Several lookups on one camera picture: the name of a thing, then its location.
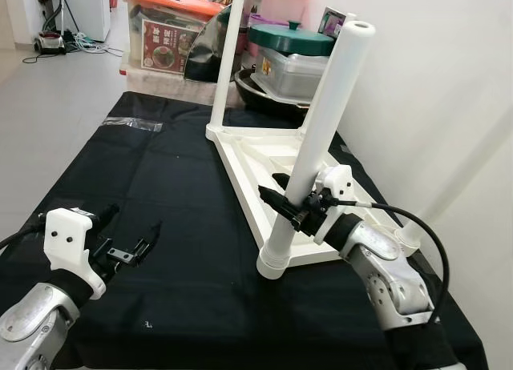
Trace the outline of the white plastic table top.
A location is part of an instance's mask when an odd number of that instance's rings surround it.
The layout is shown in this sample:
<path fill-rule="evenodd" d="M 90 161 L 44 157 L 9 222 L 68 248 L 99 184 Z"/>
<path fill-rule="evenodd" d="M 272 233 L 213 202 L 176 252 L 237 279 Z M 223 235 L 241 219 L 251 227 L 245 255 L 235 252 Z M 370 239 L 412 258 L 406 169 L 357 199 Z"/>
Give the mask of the white plastic table top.
<path fill-rule="evenodd" d="M 259 187 L 270 187 L 284 194 L 285 189 L 280 187 L 273 179 L 275 173 L 292 173 L 296 162 L 298 149 L 305 130 L 301 129 L 274 129 L 260 127 L 224 126 L 220 130 L 212 130 L 208 126 L 206 135 L 215 144 L 220 161 L 228 173 L 234 193 L 242 208 L 249 230 L 252 232 L 257 249 L 271 237 L 273 224 L 278 214 L 260 198 Z M 373 187 L 373 181 L 367 179 L 366 173 L 358 161 L 349 157 L 343 151 L 341 137 L 334 136 L 320 162 L 320 169 L 347 165 L 352 171 L 354 179 L 352 199 L 362 202 L 377 202 L 373 194 L 377 194 Z M 384 227 L 385 232 L 398 238 L 401 249 L 406 256 L 411 256 L 420 249 L 420 242 L 410 241 L 401 232 L 398 221 L 392 219 L 388 213 L 382 210 L 349 207 L 347 212 L 355 213 L 372 224 Z M 289 268 L 298 265 L 315 263 L 329 263 L 340 260 L 337 252 L 329 245 L 317 245 L 313 237 L 296 231 L 292 238 L 290 249 Z"/>

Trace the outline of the black tablecloth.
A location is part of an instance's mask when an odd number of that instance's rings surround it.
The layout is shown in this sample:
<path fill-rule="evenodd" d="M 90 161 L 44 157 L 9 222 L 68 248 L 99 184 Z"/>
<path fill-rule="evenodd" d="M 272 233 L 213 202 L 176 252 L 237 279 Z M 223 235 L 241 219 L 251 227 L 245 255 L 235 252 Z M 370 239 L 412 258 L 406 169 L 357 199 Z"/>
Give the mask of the black tablecloth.
<path fill-rule="evenodd" d="M 119 206 L 105 235 L 119 248 L 162 226 L 153 253 L 88 304 L 55 367 L 396 370 L 355 272 L 304 265 L 257 274 L 257 245 L 216 148 L 209 107 L 125 92 L 74 151 L 40 124 L 0 129 L 0 238 L 56 207 Z"/>

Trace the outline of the black shiny bag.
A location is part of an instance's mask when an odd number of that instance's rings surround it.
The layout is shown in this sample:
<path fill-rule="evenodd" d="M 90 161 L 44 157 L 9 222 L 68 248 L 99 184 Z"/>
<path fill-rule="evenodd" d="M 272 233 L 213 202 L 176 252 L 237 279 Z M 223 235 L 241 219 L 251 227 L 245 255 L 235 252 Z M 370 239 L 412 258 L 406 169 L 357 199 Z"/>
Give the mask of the black shiny bag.
<path fill-rule="evenodd" d="M 245 5 L 238 30 L 233 66 L 240 65 L 241 53 L 248 45 L 247 32 L 250 14 L 256 5 Z M 232 7 L 225 7 L 219 14 L 210 18 L 203 26 L 192 44 L 189 55 L 184 63 L 184 78 L 196 82 L 216 83 L 220 73 L 221 58 L 224 52 L 224 40 L 228 27 L 228 16 Z"/>

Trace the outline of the green pot lid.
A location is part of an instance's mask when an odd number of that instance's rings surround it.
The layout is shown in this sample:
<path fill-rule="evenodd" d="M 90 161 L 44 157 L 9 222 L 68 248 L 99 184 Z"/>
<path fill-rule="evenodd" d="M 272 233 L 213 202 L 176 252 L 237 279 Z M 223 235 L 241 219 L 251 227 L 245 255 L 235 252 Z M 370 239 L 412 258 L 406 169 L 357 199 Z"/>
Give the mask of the green pot lid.
<path fill-rule="evenodd" d="M 256 46 L 282 53 L 297 53 L 304 56 L 330 55 L 336 39 L 327 34 L 303 30 L 299 25 L 296 21 L 289 21 L 288 26 L 257 23 L 249 27 L 247 37 Z"/>

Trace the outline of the dark picture frame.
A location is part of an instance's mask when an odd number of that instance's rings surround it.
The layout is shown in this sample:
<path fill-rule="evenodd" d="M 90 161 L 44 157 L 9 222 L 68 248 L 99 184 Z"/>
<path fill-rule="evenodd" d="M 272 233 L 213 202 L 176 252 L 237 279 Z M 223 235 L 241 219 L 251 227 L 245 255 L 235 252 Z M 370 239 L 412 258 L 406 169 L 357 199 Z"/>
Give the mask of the dark picture frame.
<path fill-rule="evenodd" d="M 344 12 L 327 6 L 324 8 L 317 32 L 337 39 L 338 33 L 341 32 L 341 27 L 344 26 L 348 18 L 349 14 L 344 14 Z"/>

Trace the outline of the small vacuum cleaner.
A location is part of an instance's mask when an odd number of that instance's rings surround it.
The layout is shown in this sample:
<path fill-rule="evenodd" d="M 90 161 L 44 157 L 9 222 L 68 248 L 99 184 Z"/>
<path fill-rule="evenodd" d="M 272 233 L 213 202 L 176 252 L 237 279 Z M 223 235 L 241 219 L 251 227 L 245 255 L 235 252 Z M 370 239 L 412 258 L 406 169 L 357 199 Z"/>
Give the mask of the small vacuum cleaner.
<path fill-rule="evenodd" d="M 39 32 L 36 34 L 34 49 L 39 54 L 66 54 L 66 42 L 59 32 Z"/>

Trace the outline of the beige cloth covered bench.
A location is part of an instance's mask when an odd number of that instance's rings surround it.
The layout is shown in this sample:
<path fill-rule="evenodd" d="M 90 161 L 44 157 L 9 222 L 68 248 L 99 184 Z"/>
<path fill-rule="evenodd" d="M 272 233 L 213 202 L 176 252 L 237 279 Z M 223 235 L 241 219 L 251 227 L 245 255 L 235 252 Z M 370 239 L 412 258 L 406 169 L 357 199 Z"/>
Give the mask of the beige cloth covered bench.
<path fill-rule="evenodd" d="M 131 92 L 209 106 L 215 103 L 215 83 L 196 82 L 181 74 L 151 72 L 135 66 L 123 65 L 120 73 L 126 77 L 126 89 Z"/>

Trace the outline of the storage box with orange lid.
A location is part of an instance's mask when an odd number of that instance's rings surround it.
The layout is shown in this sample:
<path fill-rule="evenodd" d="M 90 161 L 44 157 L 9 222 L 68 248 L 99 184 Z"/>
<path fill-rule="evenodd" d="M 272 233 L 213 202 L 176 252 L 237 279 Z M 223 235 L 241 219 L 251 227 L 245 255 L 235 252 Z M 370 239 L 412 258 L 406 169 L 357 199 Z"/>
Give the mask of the storage box with orange lid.
<path fill-rule="evenodd" d="M 129 65 L 179 76 L 206 23 L 224 9 L 209 0 L 126 0 L 126 5 Z"/>

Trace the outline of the clear plastic lidded container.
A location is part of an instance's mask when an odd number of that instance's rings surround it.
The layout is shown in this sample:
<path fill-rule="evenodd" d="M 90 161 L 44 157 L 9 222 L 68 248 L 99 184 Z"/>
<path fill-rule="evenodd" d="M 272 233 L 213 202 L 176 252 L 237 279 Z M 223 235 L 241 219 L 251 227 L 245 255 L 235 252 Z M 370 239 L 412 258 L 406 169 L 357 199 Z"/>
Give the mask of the clear plastic lidded container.
<path fill-rule="evenodd" d="M 329 58 L 285 55 L 274 49 L 261 47 L 261 64 L 252 74 L 252 80 L 268 95 L 292 100 L 311 100 L 320 84 Z"/>

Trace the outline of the clear tape strip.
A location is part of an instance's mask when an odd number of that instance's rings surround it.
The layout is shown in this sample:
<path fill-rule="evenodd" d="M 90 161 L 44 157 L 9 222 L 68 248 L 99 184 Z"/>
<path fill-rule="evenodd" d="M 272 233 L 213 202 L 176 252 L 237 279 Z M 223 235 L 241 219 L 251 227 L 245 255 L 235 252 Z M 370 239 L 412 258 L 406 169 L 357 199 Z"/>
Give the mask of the clear tape strip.
<path fill-rule="evenodd" d="M 102 121 L 102 123 L 100 123 L 100 125 L 125 126 L 151 132 L 161 132 L 161 130 L 164 128 L 164 124 L 162 122 L 135 117 L 107 117 Z"/>

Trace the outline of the white household appliance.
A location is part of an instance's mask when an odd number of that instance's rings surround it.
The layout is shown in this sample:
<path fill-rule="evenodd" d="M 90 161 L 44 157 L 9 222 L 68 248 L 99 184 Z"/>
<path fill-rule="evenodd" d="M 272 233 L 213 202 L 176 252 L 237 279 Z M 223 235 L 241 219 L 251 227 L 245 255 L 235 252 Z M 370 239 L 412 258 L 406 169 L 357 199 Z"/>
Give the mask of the white household appliance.
<path fill-rule="evenodd" d="M 112 25 L 110 0 L 63 0 L 56 15 L 56 26 L 72 33 L 84 33 L 88 39 L 106 42 Z"/>

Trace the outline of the black wok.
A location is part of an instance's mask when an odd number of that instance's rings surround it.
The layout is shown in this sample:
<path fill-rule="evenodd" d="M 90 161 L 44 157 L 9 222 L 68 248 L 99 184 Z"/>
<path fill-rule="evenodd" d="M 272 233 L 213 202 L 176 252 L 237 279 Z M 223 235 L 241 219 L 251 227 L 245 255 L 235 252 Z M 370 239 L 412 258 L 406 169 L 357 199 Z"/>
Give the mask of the black wok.
<path fill-rule="evenodd" d="M 300 121 L 310 110 L 309 104 L 283 103 L 272 99 L 252 80 L 254 67 L 242 67 L 233 75 L 236 90 L 246 110 L 259 111 L 269 116 L 279 116 L 293 121 Z"/>

